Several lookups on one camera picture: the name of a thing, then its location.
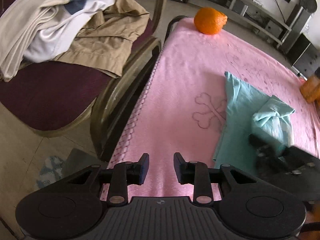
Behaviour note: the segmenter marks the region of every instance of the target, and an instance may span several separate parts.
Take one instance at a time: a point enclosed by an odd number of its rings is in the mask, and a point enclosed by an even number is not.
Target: beige jacket
[[[69,50],[53,60],[93,67],[112,77],[122,76],[132,43],[145,31],[149,13],[135,0],[116,0],[103,11],[103,16],[102,25],[89,28],[96,24],[95,16],[78,33]]]

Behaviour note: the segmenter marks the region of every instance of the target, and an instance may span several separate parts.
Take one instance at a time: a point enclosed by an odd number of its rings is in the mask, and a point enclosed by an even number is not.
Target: light blue cloth
[[[286,144],[285,133],[277,131],[278,134],[282,134],[279,144],[269,136],[275,134],[275,128],[281,129],[281,125],[274,126],[274,123],[277,123],[274,118],[282,118],[283,123],[291,127],[289,114],[294,110],[277,97],[266,95],[229,72],[225,72],[225,76],[227,120],[213,156],[215,168],[227,163],[257,175],[256,152],[249,144],[249,135],[255,133],[277,147]]]
[[[273,95],[252,117],[252,133],[271,145],[278,156],[292,144],[292,113],[293,108]]]

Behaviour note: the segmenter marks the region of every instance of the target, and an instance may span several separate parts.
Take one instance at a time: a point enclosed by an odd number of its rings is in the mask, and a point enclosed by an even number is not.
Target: tiled floor
[[[1,236],[1,239],[4,239],[4,240],[15,240],[13,235],[11,235],[9,230],[5,228],[5,226],[1,222],[0,222],[0,236]]]
[[[154,1],[138,2],[152,12]],[[193,17],[198,9],[194,5],[168,1],[156,36],[164,40],[168,23],[175,16]],[[290,67],[278,51],[250,30],[231,21],[224,29]],[[94,152],[89,125],[90,121],[86,120],[61,137],[42,138],[35,135],[0,104],[0,216],[17,236],[21,237],[22,234],[15,220],[15,207],[25,195],[34,191],[44,160],[51,155],[66,159],[72,148],[79,148],[88,153]]]

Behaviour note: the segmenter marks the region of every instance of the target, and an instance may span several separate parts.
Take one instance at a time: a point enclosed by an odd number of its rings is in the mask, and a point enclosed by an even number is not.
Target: blue cloth
[[[271,145],[278,156],[292,143],[292,113],[293,108],[273,95],[252,117],[252,133]]]
[[[291,126],[289,114],[294,110],[277,97],[266,95],[229,72],[225,72],[225,76],[227,120],[213,156],[215,168],[227,163],[255,176],[256,152],[249,144],[249,135],[254,132],[266,139],[270,132],[274,134],[273,117],[285,117],[286,124]]]
[[[50,184],[62,179],[62,166],[64,160],[57,156],[49,156],[44,161],[44,166],[39,172],[39,179],[36,180],[36,186],[38,188],[44,188]]]

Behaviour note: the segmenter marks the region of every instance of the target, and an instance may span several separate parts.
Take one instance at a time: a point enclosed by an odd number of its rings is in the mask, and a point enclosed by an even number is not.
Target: white cloth
[[[63,5],[58,13],[45,25],[52,27],[37,31],[24,52],[24,57],[32,62],[44,62],[66,52],[80,29],[99,11],[113,5],[115,0],[87,0],[84,8],[71,15]]]
[[[19,70],[23,53],[39,30],[70,0],[15,0],[0,17],[0,74],[9,81]]]

